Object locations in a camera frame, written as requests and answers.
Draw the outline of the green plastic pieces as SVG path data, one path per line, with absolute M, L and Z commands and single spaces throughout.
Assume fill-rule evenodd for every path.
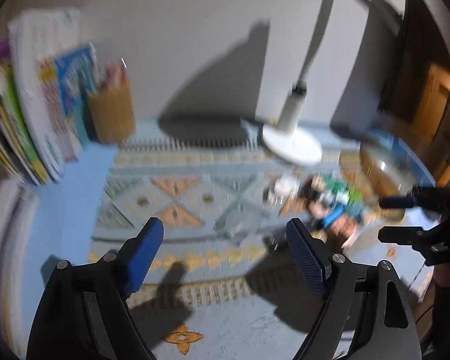
M 331 208 L 342 205 L 345 207 L 345 211 L 352 216 L 359 215 L 362 212 L 363 196 L 357 189 L 343 179 L 330 176 L 324 178 L 324 183 L 323 203 L 327 203 Z

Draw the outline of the patterned blue woven mat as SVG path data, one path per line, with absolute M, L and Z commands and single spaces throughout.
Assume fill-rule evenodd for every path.
M 371 197 L 359 144 L 326 144 L 315 166 L 294 166 L 258 141 L 132 139 L 105 183 L 88 258 L 119 249 L 151 217 L 164 239 L 128 300 L 157 359 L 291 359 L 320 300 L 288 250 L 269 238 L 289 219 L 308 220 L 304 200 L 270 203 L 281 176 L 346 180 Z

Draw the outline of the pink flat plastic case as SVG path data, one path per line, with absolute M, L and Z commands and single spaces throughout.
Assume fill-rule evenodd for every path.
M 348 249 L 359 238 L 359 223 L 348 214 L 342 214 L 330 225 L 328 234 L 341 249 Z

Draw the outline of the black plush toy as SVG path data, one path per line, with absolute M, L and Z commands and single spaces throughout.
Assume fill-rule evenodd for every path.
M 330 203 L 325 200 L 326 184 L 321 175 L 310 176 L 301 186 L 299 197 L 305 200 L 305 208 L 315 217 L 323 218 L 331 211 Z

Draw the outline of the white desk lamp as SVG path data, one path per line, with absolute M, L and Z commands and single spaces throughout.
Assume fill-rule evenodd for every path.
M 401 18 L 387 7 L 387 2 L 359 0 L 375 13 L 379 20 L 397 35 Z M 300 166 L 319 164 L 323 156 L 323 148 L 319 140 L 308 130 L 299 126 L 299 119 L 305 105 L 307 94 L 307 78 L 315 57 L 320 49 L 334 0 L 322 0 L 315 23 L 310 45 L 301 67 L 297 81 L 283 104 L 276 124 L 262 126 L 262 141 L 277 157 Z

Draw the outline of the wooden door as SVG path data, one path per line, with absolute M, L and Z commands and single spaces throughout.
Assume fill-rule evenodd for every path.
M 411 146 L 429 146 L 450 133 L 450 51 L 425 0 L 405 0 L 379 110 Z

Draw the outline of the blue rectangular box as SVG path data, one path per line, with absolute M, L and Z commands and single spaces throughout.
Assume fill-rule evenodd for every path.
M 329 214 L 315 222 L 315 228 L 318 230 L 329 228 L 339 217 L 346 212 L 347 206 L 341 203 L 335 205 Z

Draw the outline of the clear cased white blue item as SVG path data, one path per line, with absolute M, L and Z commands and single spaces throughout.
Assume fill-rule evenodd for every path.
M 264 191 L 264 201 L 271 205 L 282 204 L 289 198 L 295 198 L 301 189 L 300 180 L 293 175 L 282 175 L 273 180 Z

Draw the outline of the brown cylindrical pencil holder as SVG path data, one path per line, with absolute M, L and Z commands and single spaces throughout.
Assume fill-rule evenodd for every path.
M 128 67 L 123 58 L 108 61 L 100 70 L 97 90 L 88 92 L 88 108 L 97 141 L 116 145 L 136 131 Z

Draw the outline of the stack of upright books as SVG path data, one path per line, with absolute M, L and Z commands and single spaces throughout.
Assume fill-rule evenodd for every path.
M 60 181 L 89 142 L 97 59 L 80 32 L 75 7 L 29 9 L 0 38 L 0 129 L 37 185 Z

